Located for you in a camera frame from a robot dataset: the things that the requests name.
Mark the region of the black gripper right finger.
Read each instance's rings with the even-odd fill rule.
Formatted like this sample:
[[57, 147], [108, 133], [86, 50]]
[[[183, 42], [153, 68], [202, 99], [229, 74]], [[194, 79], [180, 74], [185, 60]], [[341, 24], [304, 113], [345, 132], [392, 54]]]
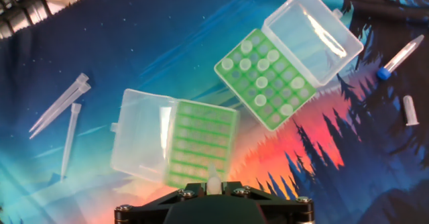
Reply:
[[308, 197], [286, 200], [240, 182], [223, 182], [222, 196], [227, 199], [223, 213], [234, 223], [314, 223], [314, 202]]

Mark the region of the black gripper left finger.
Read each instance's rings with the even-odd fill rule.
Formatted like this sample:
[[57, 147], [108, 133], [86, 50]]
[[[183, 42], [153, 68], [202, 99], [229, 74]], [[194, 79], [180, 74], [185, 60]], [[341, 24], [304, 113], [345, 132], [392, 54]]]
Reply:
[[151, 219], [165, 219], [168, 211], [178, 203], [204, 197], [206, 183], [190, 183], [142, 206], [120, 205], [114, 210], [114, 224], [145, 223]]

